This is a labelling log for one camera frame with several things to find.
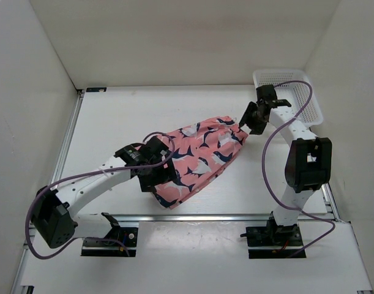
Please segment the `pink shark print shorts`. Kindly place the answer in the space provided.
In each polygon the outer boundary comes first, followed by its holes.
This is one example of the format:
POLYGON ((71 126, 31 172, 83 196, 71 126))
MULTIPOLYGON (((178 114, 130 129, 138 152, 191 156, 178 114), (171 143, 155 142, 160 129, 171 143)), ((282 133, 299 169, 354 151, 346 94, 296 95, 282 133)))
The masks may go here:
POLYGON ((164 208, 173 209, 199 193, 235 160, 248 133, 229 116, 217 116, 160 136, 175 144, 172 156, 176 179, 155 187, 153 196, 164 208))

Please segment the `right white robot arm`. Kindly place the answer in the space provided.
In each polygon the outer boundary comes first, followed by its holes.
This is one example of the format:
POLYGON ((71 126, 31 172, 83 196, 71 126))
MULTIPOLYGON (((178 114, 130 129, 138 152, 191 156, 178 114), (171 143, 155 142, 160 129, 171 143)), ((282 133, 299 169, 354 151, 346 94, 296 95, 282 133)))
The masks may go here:
POLYGON ((240 125, 247 126, 252 135, 261 135, 267 124, 275 127, 263 147, 261 171, 277 207, 271 212, 265 227, 253 227, 245 233, 259 246, 279 245, 295 239, 298 217, 306 215, 304 206, 307 200, 331 178, 332 142, 315 135, 299 119, 313 96, 311 85, 303 84, 309 89, 309 94, 298 111, 293 111, 286 99, 277 97, 276 85, 263 85, 256 89, 257 101, 248 104, 240 121, 240 125), (267 149, 277 134, 290 147, 284 169, 286 188, 281 197, 275 195, 266 174, 267 149))

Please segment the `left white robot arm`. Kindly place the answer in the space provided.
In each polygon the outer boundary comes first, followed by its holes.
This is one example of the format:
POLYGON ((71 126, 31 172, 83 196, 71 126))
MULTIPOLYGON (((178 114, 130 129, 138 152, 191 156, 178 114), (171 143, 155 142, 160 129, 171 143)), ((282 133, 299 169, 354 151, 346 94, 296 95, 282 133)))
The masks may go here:
POLYGON ((73 239, 99 239, 112 245, 119 238, 119 224, 109 213, 80 214, 80 211, 115 186, 138 178, 142 192, 177 178, 172 156, 174 140, 161 141, 164 134, 154 132, 144 143, 132 143, 116 151, 96 170, 70 176, 39 190, 28 213, 51 249, 73 239))

